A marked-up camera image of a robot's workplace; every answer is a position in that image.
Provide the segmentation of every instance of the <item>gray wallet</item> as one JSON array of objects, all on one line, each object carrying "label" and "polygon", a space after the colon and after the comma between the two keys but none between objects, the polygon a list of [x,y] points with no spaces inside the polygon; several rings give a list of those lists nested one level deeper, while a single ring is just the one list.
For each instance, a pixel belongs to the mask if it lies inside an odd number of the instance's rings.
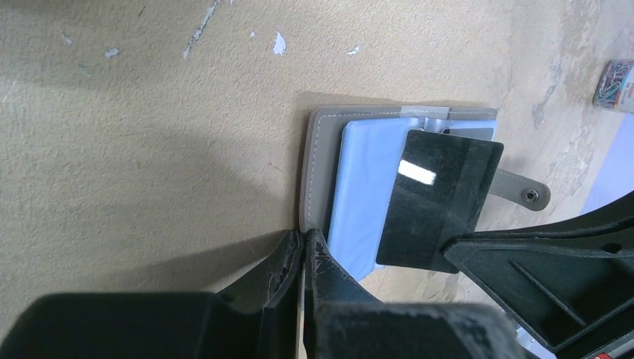
[{"label": "gray wallet", "polygon": [[[310,116],[304,151],[300,229],[307,231],[316,228],[327,235],[342,131],[350,121],[418,117],[421,119],[420,128],[424,131],[490,140],[496,129],[496,116],[497,110],[493,108],[423,105],[352,105],[317,109]],[[493,178],[489,193],[532,211],[541,211],[550,201],[547,185],[500,169]]]}]

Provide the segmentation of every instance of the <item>black card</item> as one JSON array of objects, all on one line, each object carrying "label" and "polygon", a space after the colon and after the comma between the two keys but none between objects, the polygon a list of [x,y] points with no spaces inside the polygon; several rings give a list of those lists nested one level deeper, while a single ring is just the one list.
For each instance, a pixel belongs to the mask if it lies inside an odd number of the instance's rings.
[{"label": "black card", "polygon": [[458,273],[441,251],[476,228],[503,149],[498,142],[409,131],[377,263]]}]

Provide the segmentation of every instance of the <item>wallet stitching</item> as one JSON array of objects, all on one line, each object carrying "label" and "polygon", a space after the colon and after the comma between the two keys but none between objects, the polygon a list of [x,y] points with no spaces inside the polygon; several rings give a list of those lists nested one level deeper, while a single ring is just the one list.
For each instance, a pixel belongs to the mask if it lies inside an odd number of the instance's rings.
[{"label": "wallet stitching", "polygon": [[[371,115],[375,115],[375,114],[401,114],[403,111],[395,111],[395,112],[373,112],[371,113]],[[437,110],[412,110],[412,111],[405,111],[405,114],[410,113],[410,114],[421,114],[421,113],[432,113],[432,112],[438,112]],[[482,114],[483,111],[449,111],[449,114]],[[320,116],[319,119],[317,119],[317,129],[315,132],[315,145],[313,146],[313,158],[310,161],[310,182],[308,184],[308,213],[307,213],[307,222],[309,222],[310,225],[310,206],[313,203],[313,177],[314,177],[314,170],[315,170],[315,157],[317,155],[317,143],[319,142],[319,127],[321,125],[321,119],[324,117],[347,117],[347,116],[358,116],[360,114],[370,114],[370,113],[366,113],[366,112],[360,112],[360,113],[356,113],[356,114],[326,114],[324,116]]]},{"label": "wallet stitching", "polygon": [[[400,114],[401,112],[375,112],[373,114]],[[319,142],[319,127],[321,125],[321,119],[324,117],[346,117],[346,116],[358,116],[360,114],[327,114],[325,116],[320,116],[317,120],[317,130],[315,132],[315,146],[313,146],[313,158],[310,162],[310,182],[308,184],[308,214],[307,214],[307,222],[310,225],[310,206],[313,203],[313,177],[315,173],[315,157],[317,155],[317,143]]]}]

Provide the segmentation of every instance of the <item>black plastic part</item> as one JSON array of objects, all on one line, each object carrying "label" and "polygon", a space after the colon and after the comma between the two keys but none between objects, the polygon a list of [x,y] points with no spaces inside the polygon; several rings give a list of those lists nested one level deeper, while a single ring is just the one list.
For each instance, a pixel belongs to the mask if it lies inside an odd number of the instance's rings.
[{"label": "black plastic part", "polygon": [[385,304],[307,235],[304,345],[309,358],[530,358],[509,322],[477,304]]},{"label": "black plastic part", "polygon": [[472,233],[487,198],[503,145],[433,132],[409,131],[401,163],[427,173],[427,182],[396,176],[377,263],[458,273],[442,248]]},{"label": "black plastic part", "polygon": [[288,232],[218,294],[48,295],[19,317],[0,358],[294,358],[303,254]]},{"label": "black plastic part", "polygon": [[593,358],[634,331],[633,209],[634,192],[569,221],[474,233],[445,256],[558,358]]}]

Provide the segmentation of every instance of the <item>paint chip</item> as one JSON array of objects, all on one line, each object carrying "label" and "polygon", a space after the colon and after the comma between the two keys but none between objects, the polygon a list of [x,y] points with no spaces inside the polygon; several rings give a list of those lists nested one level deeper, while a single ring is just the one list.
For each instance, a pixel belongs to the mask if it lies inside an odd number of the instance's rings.
[{"label": "paint chip", "polygon": [[113,58],[114,56],[119,55],[119,49],[116,47],[113,47],[112,49],[107,49],[105,50],[105,53],[103,55],[107,58]]},{"label": "paint chip", "polygon": [[352,51],[348,51],[346,52],[348,55],[352,56],[352,55],[356,55],[359,53],[359,50],[361,50],[361,48],[357,45],[357,47],[355,47]]},{"label": "paint chip", "polygon": [[90,69],[88,69],[88,66],[79,64],[79,69],[84,73],[84,75],[86,75],[86,76],[90,76],[91,75]]},{"label": "paint chip", "polygon": [[273,45],[273,53],[275,55],[280,55],[280,56],[284,56],[284,54],[286,53],[286,41],[284,40],[284,37],[282,37],[282,34],[280,34],[279,31],[275,35],[275,44]]},{"label": "paint chip", "polygon": [[216,8],[216,5],[218,4],[218,1],[219,0],[214,1],[214,4],[210,6],[209,8],[207,8],[207,12],[205,13],[205,16],[203,16],[203,21],[200,23],[200,26],[198,26],[196,30],[194,30],[194,34],[191,35],[191,38],[189,39],[187,46],[185,46],[185,49],[182,50],[182,56],[184,58],[189,57],[189,55],[191,54],[191,48],[194,46],[196,42],[198,42],[198,40],[200,40],[200,37],[203,36],[203,32],[205,31],[205,28],[207,27],[207,22],[209,22],[209,19],[212,18],[212,15],[214,14],[214,10]]},{"label": "paint chip", "polygon": [[73,41],[70,39],[70,37],[68,37],[68,35],[66,35],[65,32],[63,32],[60,28],[58,28],[58,31],[59,31],[60,35],[64,38],[64,41],[66,41],[66,43],[69,46],[73,44]]}]

